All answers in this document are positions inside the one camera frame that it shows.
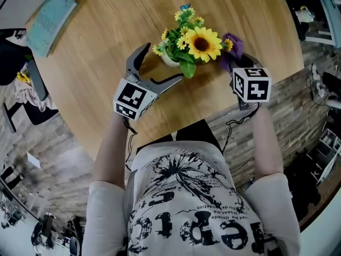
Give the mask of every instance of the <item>white t-shirt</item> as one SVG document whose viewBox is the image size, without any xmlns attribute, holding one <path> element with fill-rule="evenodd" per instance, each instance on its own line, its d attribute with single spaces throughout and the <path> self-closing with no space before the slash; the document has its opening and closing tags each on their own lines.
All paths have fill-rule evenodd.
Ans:
<svg viewBox="0 0 341 256">
<path fill-rule="evenodd" d="M 299 255 L 299 225 L 284 174 L 259 179 L 244 199 L 220 151 L 198 141 L 147 146 L 134 170 L 128 225 L 126 192 L 91 184 L 83 256 L 117 255 L 125 240 L 129 255 Z"/>
</svg>

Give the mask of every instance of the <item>blue butterfly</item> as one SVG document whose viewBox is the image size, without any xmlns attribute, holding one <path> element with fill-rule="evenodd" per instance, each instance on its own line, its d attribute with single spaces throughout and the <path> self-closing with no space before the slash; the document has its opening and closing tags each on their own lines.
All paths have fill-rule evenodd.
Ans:
<svg viewBox="0 0 341 256">
<path fill-rule="evenodd" d="M 189 7 L 191 6 L 191 3 L 189 3 L 189 4 L 187 4 L 187 5 L 183 5 L 183 6 L 181 6 L 180 7 L 180 10 L 187 10 L 187 9 L 189 9 Z"/>
</svg>

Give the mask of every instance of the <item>artificial flower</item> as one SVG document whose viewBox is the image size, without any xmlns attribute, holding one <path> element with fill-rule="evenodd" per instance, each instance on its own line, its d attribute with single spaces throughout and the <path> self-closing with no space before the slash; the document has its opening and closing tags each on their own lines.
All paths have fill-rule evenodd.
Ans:
<svg viewBox="0 0 341 256">
<path fill-rule="evenodd" d="M 196 59 L 201 58 L 208 62 L 209 56 L 215 60 L 217 55 L 221 55 L 220 49 L 223 46 L 220 43 L 222 40 L 218 38 L 218 33 L 212 32 L 211 29 L 205 27 L 189 29 L 186 33 L 186 41 L 190 48 L 188 53 L 194 55 Z"/>
<path fill-rule="evenodd" d="M 167 28 L 165 28 L 164 33 L 162 33 L 161 35 L 161 39 L 164 41 L 165 39 L 167 39 L 168 35 L 169 35 L 169 31 Z"/>
<path fill-rule="evenodd" d="M 226 39 L 224 44 L 226 45 L 227 52 L 230 52 L 233 48 L 233 42 L 230 39 Z"/>
<path fill-rule="evenodd" d="M 159 46 L 159 45 L 153 46 L 153 52 L 159 56 L 161 56 L 163 54 L 163 52 L 161 51 L 161 46 Z"/>
<path fill-rule="evenodd" d="M 193 23 L 199 23 L 199 22 L 204 23 L 205 22 L 203 17 L 195 17 L 192 21 L 193 21 Z"/>
<path fill-rule="evenodd" d="M 181 50 L 184 50 L 185 47 L 187 46 L 187 42 L 186 42 L 186 36 L 182 36 L 177 40 L 176 43 L 177 47 Z"/>
<path fill-rule="evenodd" d="M 182 27 L 180 29 L 181 35 L 185 35 L 187 31 L 188 31 L 188 27 Z"/>
<path fill-rule="evenodd" d="M 187 9 L 188 12 L 191 12 L 191 15 L 189 16 L 189 19 L 192 19 L 194 17 L 194 15 L 196 15 L 196 11 L 194 10 L 194 8 L 189 7 Z"/>
<path fill-rule="evenodd" d="M 17 79 L 21 82 L 24 82 L 24 83 L 30 83 L 31 82 L 30 78 L 25 73 L 22 73 L 22 72 L 17 73 Z"/>
<path fill-rule="evenodd" d="M 178 11 L 178 12 L 175 14 L 175 21 L 179 20 L 181 14 L 182 14 L 182 11 Z"/>
</svg>

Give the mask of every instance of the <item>wooden table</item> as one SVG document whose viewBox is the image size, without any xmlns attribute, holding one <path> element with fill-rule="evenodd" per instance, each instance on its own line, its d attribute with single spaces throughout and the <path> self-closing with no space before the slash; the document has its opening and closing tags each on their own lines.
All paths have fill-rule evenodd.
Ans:
<svg viewBox="0 0 341 256">
<path fill-rule="evenodd" d="M 77 0 L 48 58 L 35 57 L 61 115 L 95 158 L 112 114 L 112 97 L 125 75 L 126 58 L 140 45 L 160 42 L 174 13 L 191 3 L 207 27 L 245 41 L 245 51 L 270 69 L 274 82 L 301 70 L 303 56 L 285 0 Z M 142 77 L 161 80 L 179 73 L 150 51 Z M 135 124 L 140 146 L 237 102 L 230 75 L 217 62 L 170 89 Z"/>
</svg>

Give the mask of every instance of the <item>black and white marker cube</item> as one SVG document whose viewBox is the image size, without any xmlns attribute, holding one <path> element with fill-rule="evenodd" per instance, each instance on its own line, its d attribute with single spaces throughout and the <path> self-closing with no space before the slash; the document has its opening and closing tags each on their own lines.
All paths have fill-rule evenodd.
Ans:
<svg viewBox="0 0 341 256">
<path fill-rule="evenodd" d="M 140 118 L 157 99 L 157 94 L 121 79 L 113 98 L 113 110 L 133 120 Z"/>
<path fill-rule="evenodd" d="M 234 68 L 233 89 L 246 103 L 269 102 L 272 79 L 267 68 Z"/>
</svg>

